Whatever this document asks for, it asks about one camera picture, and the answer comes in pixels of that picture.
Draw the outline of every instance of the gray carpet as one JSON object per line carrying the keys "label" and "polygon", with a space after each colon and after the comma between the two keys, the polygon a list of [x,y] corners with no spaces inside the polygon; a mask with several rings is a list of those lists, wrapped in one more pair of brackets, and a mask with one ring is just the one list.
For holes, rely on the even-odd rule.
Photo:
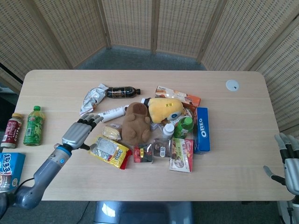
{"label": "gray carpet", "polygon": [[[102,50],[78,69],[126,70],[205,70],[194,59],[166,54],[152,55],[149,51],[114,47]],[[42,201],[33,210],[9,208],[0,224],[76,224],[88,202]],[[80,224],[93,220],[95,202],[90,202]],[[196,202],[193,204],[196,224],[279,224],[276,202]]]}
{"label": "gray carpet", "polygon": [[[76,224],[87,203],[42,201],[33,210],[9,208],[0,224]],[[94,209],[90,202],[79,223],[91,224]],[[193,211],[195,224],[280,224],[276,202],[195,202]]]}
{"label": "gray carpet", "polygon": [[157,53],[148,50],[115,46],[103,49],[90,57],[77,69],[100,70],[206,70],[195,59]]}

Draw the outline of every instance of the yellow snack bag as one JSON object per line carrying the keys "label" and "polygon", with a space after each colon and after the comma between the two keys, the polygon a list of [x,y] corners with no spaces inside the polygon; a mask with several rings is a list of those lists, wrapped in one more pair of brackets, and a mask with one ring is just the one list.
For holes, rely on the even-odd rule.
{"label": "yellow snack bag", "polygon": [[98,137],[88,152],[119,169],[125,169],[128,157],[132,155],[129,148],[103,136]]}

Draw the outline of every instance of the green tea bottle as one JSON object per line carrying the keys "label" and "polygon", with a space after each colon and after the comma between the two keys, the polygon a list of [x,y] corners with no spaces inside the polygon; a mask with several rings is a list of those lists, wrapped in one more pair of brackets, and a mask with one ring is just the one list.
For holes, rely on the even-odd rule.
{"label": "green tea bottle", "polygon": [[39,146],[42,138],[43,114],[40,106],[34,106],[33,112],[28,116],[24,145]]}
{"label": "green tea bottle", "polygon": [[178,139],[184,139],[189,132],[193,130],[193,121],[190,117],[179,120],[178,125],[174,129],[173,136]]}

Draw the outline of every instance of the robotic hand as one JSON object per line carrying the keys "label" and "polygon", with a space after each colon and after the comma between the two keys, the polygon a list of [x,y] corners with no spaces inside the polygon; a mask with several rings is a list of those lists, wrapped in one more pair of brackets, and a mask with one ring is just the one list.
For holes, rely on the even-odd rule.
{"label": "robotic hand", "polygon": [[14,192],[0,194],[0,219],[10,206],[24,209],[36,207],[40,203],[48,185],[71,157],[72,150],[78,148],[90,149],[89,146],[84,144],[84,141],[102,120],[103,117],[99,115],[84,115],[76,123],[72,124],[62,137],[62,145],[57,146],[54,152],[34,173],[34,178],[32,179],[34,179],[35,183],[32,187],[23,186],[25,181]]}
{"label": "robotic hand", "polygon": [[295,217],[299,217],[299,141],[293,136],[286,136],[283,133],[276,134],[274,137],[279,146],[285,178],[275,175],[267,166],[263,168],[271,179],[285,185],[288,191],[295,195],[292,200],[293,211]]}

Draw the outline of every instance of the blue snack box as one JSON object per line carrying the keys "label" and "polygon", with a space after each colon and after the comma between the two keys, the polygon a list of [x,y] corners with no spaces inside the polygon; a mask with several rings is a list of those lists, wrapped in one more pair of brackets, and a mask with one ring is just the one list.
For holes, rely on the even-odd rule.
{"label": "blue snack box", "polygon": [[203,154],[210,152],[209,117],[207,108],[198,107],[194,116],[194,153]]}
{"label": "blue snack box", "polygon": [[0,191],[10,191],[19,185],[25,155],[0,153]]}

